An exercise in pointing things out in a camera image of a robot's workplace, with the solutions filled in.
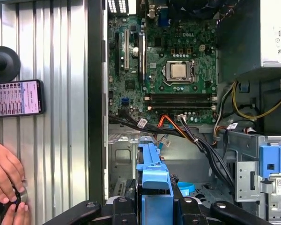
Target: cpu socket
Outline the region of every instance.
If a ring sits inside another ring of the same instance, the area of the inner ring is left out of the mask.
[[[192,83],[194,79],[194,61],[167,61],[165,78],[167,82]]]

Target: screw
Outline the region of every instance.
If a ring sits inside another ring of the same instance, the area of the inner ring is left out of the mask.
[[[186,201],[187,203],[191,203],[192,199],[191,198],[184,198],[184,201]]]
[[[127,200],[126,200],[125,198],[120,198],[120,199],[119,199],[119,202],[120,202],[120,203],[124,203],[124,202],[127,202]]]
[[[95,207],[95,206],[96,206],[96,205],[93,204],[93,203],[91,203],[91,202],[86,205],[87,208],[93,208],[93,207]]]
[[[225,209],[227,206],[224,203],[217,203],[216,204],[217,207],[221,208],[221,209]]]

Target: blue plastic bracket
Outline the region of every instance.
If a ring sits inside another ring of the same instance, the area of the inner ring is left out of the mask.
[[[281,173],[281,146],[262,145],[259,149],[259,174],[268,178],[272,173]]]
[[[142,225],[173,225],[174,194],[168,168],[159,158],[158,148],[153,143],[139,144],[142,148],[144,164],[137,164],[142,171],[143,189],[167,190],[164,195],[142,195]]]

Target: green circuit board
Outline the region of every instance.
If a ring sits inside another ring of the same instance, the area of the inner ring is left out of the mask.
[[[124,69],[126,44],[124,32],[129,30],[129,68]],[[148,93],[217,93],[215,21],[186,22],[176,27],[160,28],[155,21],[146,22],[145,81],[139,82],[138,58],[133,55],[134,34],[141,31],[137,16],[109,19],[109,113],[116,115],[123,107],[122,98],[129,100],[125,107],[137,120],[145,118],[156,124],[162,113],[177,122],[177,115],[187,115],[188,124],[212,124],[212,110],[148,110],[144,97]],[[116,58],[119,46],[119,59]],[[166,82],[167,62],[192,62],[191,82]]]

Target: black knob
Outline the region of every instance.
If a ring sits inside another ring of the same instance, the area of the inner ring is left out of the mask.
[[[19,73],[21,62],[11,48],[0,46],[0,82],[13,80]]]

